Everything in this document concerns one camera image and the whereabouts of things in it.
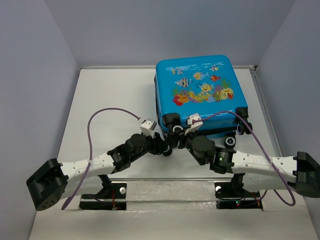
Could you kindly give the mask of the blue hard-shell suitcase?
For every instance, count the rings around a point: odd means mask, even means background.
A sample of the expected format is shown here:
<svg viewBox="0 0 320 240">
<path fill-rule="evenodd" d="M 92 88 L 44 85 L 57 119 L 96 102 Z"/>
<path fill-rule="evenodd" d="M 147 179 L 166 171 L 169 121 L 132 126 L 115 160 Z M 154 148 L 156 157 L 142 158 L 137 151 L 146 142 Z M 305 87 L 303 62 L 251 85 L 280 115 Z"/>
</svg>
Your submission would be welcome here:
<svg viewBox="0 0 320 240">
<path fill-rule="evenodd" d="M 253 129 L 245 95 L 225 55 L 161 60 L 154 85 L 157 121 L 172 149 L 178 142 L 174 126 L 187 129 L 188 117 L 196 113 L 203 119 L 197 134 L 223 138 L 227 148 L 235 147 L 236 135 Z"/>
</svg>

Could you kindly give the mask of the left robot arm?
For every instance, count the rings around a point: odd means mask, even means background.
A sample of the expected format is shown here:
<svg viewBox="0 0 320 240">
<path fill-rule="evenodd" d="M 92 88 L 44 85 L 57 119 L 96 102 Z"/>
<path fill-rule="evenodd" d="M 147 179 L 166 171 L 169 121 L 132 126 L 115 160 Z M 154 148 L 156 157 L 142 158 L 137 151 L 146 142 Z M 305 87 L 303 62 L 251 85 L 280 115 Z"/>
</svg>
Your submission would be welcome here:
<svg viewBox="0 0 320 240">
<path fill-rule="evenodd" d="M 146 154 L 161 155 L 171 150 L 160 134 L 154 137 L 133 134 L 125 143 L 91 160 L 58 162 L 52 158 L 42 164 L 27 180 L 26 186 L 36 211 L 44 211 L 59 200 L 79 195 L 85 179 L 107 176 L 128 169 Z"/>
</svg>

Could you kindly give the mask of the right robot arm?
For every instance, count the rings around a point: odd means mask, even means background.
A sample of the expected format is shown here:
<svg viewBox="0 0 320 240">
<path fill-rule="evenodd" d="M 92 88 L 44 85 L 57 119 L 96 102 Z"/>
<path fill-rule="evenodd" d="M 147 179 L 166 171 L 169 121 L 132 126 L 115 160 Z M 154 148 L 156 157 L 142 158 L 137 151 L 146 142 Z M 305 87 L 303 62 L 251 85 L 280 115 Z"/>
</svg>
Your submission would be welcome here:
<svg viewBox="0 0 320 240">
<path fill-rule="evenodd" d="M 199 165 L 218 174 L 232 174 L 235 196 L 262 190 L 291 190 L 308 198 L 320 196 L 320 165 L 307 152 L 295 156 L 266 157 L 216 146 L 204 135 L 187 135 L 177 142 Z"/>
</svg>

